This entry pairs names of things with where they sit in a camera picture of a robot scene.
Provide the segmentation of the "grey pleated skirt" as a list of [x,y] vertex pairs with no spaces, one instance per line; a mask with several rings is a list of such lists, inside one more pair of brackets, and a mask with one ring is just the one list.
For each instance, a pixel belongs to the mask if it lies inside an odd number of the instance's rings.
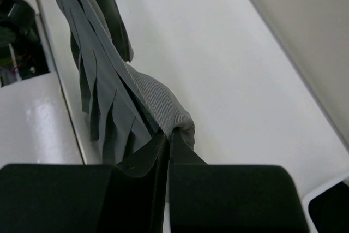
[[79,71],[82,110],[90,140],[105,164],[117,164],[159,131],[184,132],[195,143],[195,124],[171,90],[134,69],[133,49],[115,0],[56,0],[70,28]]

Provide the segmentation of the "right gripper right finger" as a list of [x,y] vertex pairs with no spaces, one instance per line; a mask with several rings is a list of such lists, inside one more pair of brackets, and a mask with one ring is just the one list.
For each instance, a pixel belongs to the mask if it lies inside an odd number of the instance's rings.
[[209,165],[176,130],[170,143],[172,232],[308,232],[295,183],[277,165]]

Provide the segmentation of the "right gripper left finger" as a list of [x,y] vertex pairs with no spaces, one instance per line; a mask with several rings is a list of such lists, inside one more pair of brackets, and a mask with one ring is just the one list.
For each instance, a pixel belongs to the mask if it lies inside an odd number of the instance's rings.
[[167,139],[116,165],[8,164],[1,232],[162,232]]

